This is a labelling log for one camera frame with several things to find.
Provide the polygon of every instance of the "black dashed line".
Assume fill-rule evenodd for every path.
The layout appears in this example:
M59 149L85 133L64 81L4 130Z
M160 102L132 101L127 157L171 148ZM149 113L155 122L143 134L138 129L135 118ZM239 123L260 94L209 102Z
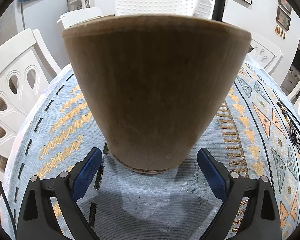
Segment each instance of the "black dashed line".
M25 166L25 164L21 163L21 167L20 167L19 174L18 174L18 179L20 179L21 172L22 172L24 166Z
M97 210L97 204L91 202L90 214L89 214L89 225L92 228L94 228L94 222L96 220L96 210Z
M13 210L13 219L14 219L14 223L17 223L17 211L14 209Z
M28 143L28 146L27 146L27 149L26 149L26 152L25 152L25 155L28 155L28 152L29 152L29 148L30 148L30 145L32 143L32 139L30 139L29 143Z
M34 128L34 131L35 131L35 132L37 131L37 129L38 129L38 127L39 127L39 125L40 125L42 119L43 119L43 118L40 117L39 122L37 123L36 127Z
M107 142L106 142L106 143L105 143L105 146L103 147L103 152L102 152L102 154L107 155L108 152L109 152L109 148L108 148Z
M15 203L17 202L18 191L19 191L19 188L16 187L16 193L14 194L14 202L15 202Z
M59 92L61 91L61 89L63 89L63 87L64 87L64 86L61 86L61 87L59 88L59 90L57 91L56 95L59 94Z
M70 78L72 78L72 76L73 76L73 75L74 75L74 74L71 74L71 76L70 76L70 77L68 77L67 81L69 81L69 79L70 79Z
M48 104L48 106L47 106L47 108L45 109L45 111L48 111L48 109L49 109L49 107L51 106L51 104L52 104L53 101L54 101L54 100L51 100L51 101L50 101L50 103Z
M100 185L101 185L101 180L102 180L102 175L103 175L103 171L104 171L105 167L104 166L100 166L97 172L97 177L96 177L96 182L94 183L94 189L99 190L100 189Z

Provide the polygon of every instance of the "wooden container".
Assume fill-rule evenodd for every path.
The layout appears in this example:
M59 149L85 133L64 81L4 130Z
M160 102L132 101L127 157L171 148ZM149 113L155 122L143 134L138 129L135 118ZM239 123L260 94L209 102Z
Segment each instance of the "wooden container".
M225 99L251 35L194 17L102 17L63 32L88 106L127 168L179 165Z

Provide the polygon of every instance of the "table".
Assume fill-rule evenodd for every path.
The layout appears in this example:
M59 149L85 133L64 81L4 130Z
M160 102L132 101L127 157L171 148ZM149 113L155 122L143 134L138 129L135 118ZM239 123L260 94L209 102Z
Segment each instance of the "table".
M293 105L256 61L246 58L224 103L188 158L162 174L145 176L124 168L107 149L71 67L54 78L20 129L8 160L4 190L18 221L30 177L56 177L81 161L92 147L103 162L78 205L100 239L199 239L221 200L214 197L196 161L206 147L230 171L273 185L282 238L300 222L300 154L289 139L289 124L276 105ZM244 198L227 237L243 217ZM54 212L65 236L72 238L56 199ZM1 201L2 226L13 235Z

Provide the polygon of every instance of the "blue gripper pad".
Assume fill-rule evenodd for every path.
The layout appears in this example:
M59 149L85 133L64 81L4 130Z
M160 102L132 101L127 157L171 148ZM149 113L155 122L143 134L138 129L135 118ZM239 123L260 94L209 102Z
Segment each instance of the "blue gripper pad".
M77 202L86 194L95 174L97 173L102 162L102 152L96 148L90 159L78 174L73 183L72 199Z
M215 197L221 199L224 202L227 198L226 181L219 173L218 169L216 168L216 166L214 165L213 161L210 159L208 154L203 149L200 149L198 151L197 161Z

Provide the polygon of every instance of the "tablecloth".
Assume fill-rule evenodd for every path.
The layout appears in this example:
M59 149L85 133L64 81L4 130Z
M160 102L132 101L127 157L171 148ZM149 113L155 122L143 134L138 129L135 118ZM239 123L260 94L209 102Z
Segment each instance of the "tablecloth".
M101 240L199 239L221 200L215 198L196 162L205 147L230 171L243 177L269 177L280 211L282 239L300 222L300 154L289 139L289 124L276 105L285 94L258 64L246 58L225 101L188 158L162 174L127 170L111 155L71 67L63 69L31 111L14 143L3 186L18 222L30 177L56 177L81 161L92 147L103 162L78 205ZM56 199L54 212L65 236L72 238ZM229 230L241 223L247 198ZM2 226L13 236L1 201Z

